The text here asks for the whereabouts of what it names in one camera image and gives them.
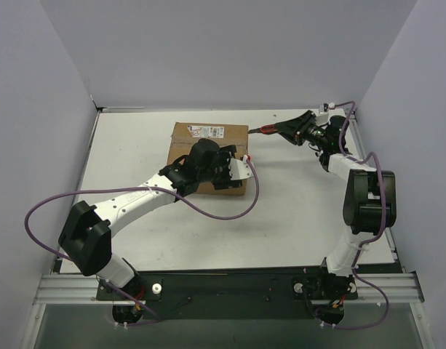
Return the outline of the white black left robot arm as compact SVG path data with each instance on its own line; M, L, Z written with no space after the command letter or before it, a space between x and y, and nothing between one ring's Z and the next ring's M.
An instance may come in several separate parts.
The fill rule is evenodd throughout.
M121 298L133 298L141 282L132 266L113 253L114 236L149 212L197 192L202 183L216 190L241 187L253 176L247 161L247 156L236 157L235 145L221 147L202 138L136 190L93 205L75 204L59 245L84 276L105 279Z

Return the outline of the red black utility knife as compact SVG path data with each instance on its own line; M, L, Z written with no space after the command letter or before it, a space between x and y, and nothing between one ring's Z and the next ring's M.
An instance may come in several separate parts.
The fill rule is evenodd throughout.
M275 124L264 125L258 128L250 129L247 133L252 134L262 134L262 135L273 135L277 134L279 130L276 128Z

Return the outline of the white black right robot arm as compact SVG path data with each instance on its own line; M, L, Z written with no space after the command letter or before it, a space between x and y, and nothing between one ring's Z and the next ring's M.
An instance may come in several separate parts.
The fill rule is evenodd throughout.
M397 218L395 174L355 158L346 148L349 120L331 116L325 126L316 124L316 114L303 115L272 126L272 132L289 143L308 143L318 150L322 168L346 181L343 201L345 230L334 250L326 257L327 272L348 277L357 269L359 258L371 243L379 240Z

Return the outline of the brown cardboard express box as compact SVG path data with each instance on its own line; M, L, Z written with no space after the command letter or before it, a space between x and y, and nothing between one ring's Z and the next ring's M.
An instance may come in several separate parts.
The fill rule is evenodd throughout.
M212 157L220 147L235 145L235 159L248 154L248 126L233 124L175 123L167 163L195 164L199 169L210 169ZM243 196L247 180L239 190L215 190L211 182L203 182L196 192L206 195Z

